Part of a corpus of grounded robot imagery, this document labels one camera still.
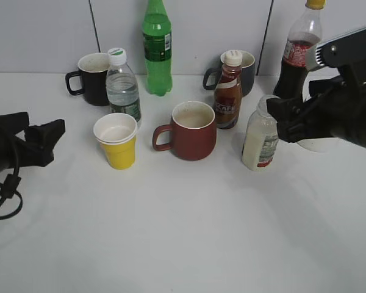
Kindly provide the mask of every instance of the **mug handle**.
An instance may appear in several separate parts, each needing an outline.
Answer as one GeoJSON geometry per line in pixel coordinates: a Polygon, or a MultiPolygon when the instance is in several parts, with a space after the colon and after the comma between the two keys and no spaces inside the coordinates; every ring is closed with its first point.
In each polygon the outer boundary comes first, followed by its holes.
{"type": "Polygon", "coordinates": [[[74,71],[74,72],[69,72],[65,75],[65,82],[66,82],[66,88],[68,89],[69,93],[73,96],[78,96],[81,95],[82,93],[84,93],[84,89],[79,89],[79,90],[72,90],[71,89],[71,85],[69,83],[69,80],[75,76],[80,76],[80,71],[74,71]]]}
{"type": "Polygon", "coordinates": [[[205,76],[203,77],[203,82],[202,82],[202,86],[205,90],[215,90],[215,87],[217,86],[217,82],[215,82],[215,84],[211,84],[211,85],[207,85],[207,81],[209,80],[210,75],[212,75],[215,72],[220,72],[221,69],[220,68],[209,68],[206,73],[205,76]]]}
{"type": "Polygon", "coordinates": [[[160,134],[165,131],[172,131],[172,125],[162,125],[155,129],[153,132],[153,139],[152,144],[155,151],[168,151],[172,148],[171,142],[164,143],[163,145],[157,144],[157,139],[159,138],[160,134]]]}

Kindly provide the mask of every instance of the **dark gray mug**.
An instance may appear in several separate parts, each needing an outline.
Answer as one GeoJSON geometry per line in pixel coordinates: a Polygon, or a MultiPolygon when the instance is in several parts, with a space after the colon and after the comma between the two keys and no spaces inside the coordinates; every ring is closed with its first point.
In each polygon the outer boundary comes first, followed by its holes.
{"type": "Polygon", "coordinates": [[[84,95],[84,100],[94,106],[107,106],[106,76],[109,69],[109,56],[106,53],[93,53],[84,56],[77,63],[79,70],[65,75],[66,87],[73,96],[84,95]],[[73,90],[69,80],[80,77],[81,89],[73,90]]]}
{"type": "MultiPolygon", "coordinates": [[[[239,50],[243,54],[243,63],[242,63],[242,74],[241,74],[241,81],[242,81],[242,92],[243,96],[249,94],[252,90],[252,86],[254,85],[255,80],[255,57],[246,51],[239,50]]],[[[210,68],[206,71],[205,76],[203,77],[203,88],[205,90],[214,90],[217,86],[217,82],[221,77],[221,67],[224,64],[224,52],[220,56],[220,65],[215,68],[210,68]],[[215,84],[207,85],[207,81],[210,75],[215,73],[215,84]]]]}

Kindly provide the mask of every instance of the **table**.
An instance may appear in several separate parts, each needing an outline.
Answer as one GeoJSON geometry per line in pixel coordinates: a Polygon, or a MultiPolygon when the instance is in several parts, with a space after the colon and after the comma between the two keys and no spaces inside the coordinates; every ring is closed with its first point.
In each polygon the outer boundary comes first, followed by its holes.
{"type": "Polygon", "coordinates": [[[259,76],[208,158],[153,151],[175,105],[211,103],[201,80],[175,76],[158,97],[138,77],[137,160],[118,171],[92,134],[108,107],[69,96],[63,74],[0,74],[0,114],[66,121],[54,162],[20,171],[23,210],[0,222],[0,293],[366,292],[366,150],[280,142],[269,170],[248,170],[246,124],[277,80],[259,76]]]}

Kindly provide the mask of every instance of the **red mug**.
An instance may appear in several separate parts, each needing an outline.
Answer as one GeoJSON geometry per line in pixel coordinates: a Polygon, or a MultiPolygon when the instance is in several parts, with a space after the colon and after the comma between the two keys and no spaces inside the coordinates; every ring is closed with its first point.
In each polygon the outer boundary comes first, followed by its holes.
{"type": "Polygon", "coordinates": [[[152,144],[156,151],[172,150],[181,159],[196,161],[213,151],[216,139],[213,109],[205,103],[189,101],[173,109],[171,124],[156,128],[152,144]],[[165,131],[170,131],[170,142],[158,145],[157,138],[165,131]]]}

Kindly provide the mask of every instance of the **cola bottle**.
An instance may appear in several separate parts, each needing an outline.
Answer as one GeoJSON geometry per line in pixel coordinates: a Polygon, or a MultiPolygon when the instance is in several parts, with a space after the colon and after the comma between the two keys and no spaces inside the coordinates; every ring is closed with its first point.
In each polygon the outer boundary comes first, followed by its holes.
{"type": "Polygon", "coordinates": [[[307,0],[304,14],[293,24],[281,63],[281,74],[273,94],[290,99],[301,97],[304,81],[306,51],[321,40],[320,11],[325,0],[307,0]]]}

